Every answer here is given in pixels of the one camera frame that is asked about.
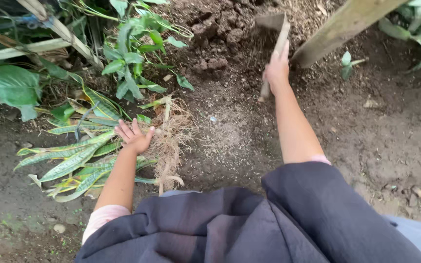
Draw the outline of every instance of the right hand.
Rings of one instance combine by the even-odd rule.
[[[136,154],[143,153],[148,147],[152,140],[152,135],[155,131],[155,127],[150,127],[146,135],[144,135],[137,125],[137,119],[132,120],[132,129],[130,129],[123,120],[119,120],[119,125],[115,126],[115,132],[123,141],[121,145],[124,149],[131,149]]]
[[[289,49],[290,41],[285,42],[282,53],[277,51],[272,53],[269,64],[262,75],[263,79],[267,79],[270,84],[272,94],[277,95],[279,89],[286,87],[289,82]]]

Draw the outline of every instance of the black fabric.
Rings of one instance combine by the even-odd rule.
[[[264,176],[267,199],[245,188],[150,197],[91,235],[77,263],[421,263],[421,252],[321,162]]]

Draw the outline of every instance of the forearm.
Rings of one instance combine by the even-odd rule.
[[[120,151],[94,211],[102,206],[120,205],[132,212],[136,158],[137,153],[131,147],[125,147]]]
[[[318,138],[301,111],[288,80],[277,85],[276,116],[279,140],[284,163],[312,160],[315,155],[324,155]]]

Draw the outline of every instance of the wooden post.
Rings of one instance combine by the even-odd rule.
[[[103,63],[98,59],[92,50],[82,43],[63,23],[54,16],[48,16],[45,7],[38,0],[17,0],[27,10],[34,14],[38,20],[45,22],[51,30],[58,34],[66,42],[71,43],[88,62],[90,62],[97,69],[103,69]]]
[[[408,0],[348,0],[293,55],[306,68]]]

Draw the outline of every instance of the loose soil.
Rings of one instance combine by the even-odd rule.
[[[183,148],[178,173],[185,186],[179,189],[243,186],[263,193],[261,176],[282,162],[274,103],[257,101],[275,33],[260,32],[254,16],[287,10],[293,53],[341,4],[326,0],[320,8],[314,0],[175,0],[169,11],[158,10],[196,34],[190,47],[168,55],[195,92],[163,81],[165,71],[148,76],[184,99],[199,127],[197,138]],[[255,32],[265,34],[267,42]],[[349,81],[340,77],[346,50],[354,59],[369,57]],[[421,189],[421,71],[405,73],[419,59],[418,45],[391,39],[373,25],[310,68],[293,68],[290,83],[326,156],[345,180],[379,213],[421,221],[421,198],[415,195]],[[103,83],[98,90],[104,91],[108,82],[93,76],[91,87],[97,89],[96,82]],[[368,99],[377,105],[365,108]],[[80,248],[95,201],[82,197],[60,204],[30,185],[27,174],[42,174],[54,164],[12,171],[23,143],[49,147],[73,142],[71,136],[46,133],[49,127],[43,117],[21,122],[17,111],[0,105],[0,262],[69,262]],[[151,178],[152,170],[141,176]],[[155,186],[137,183],[134,206],[157,192]],[[64,233],[53,230],[57,223],[67,227]]]

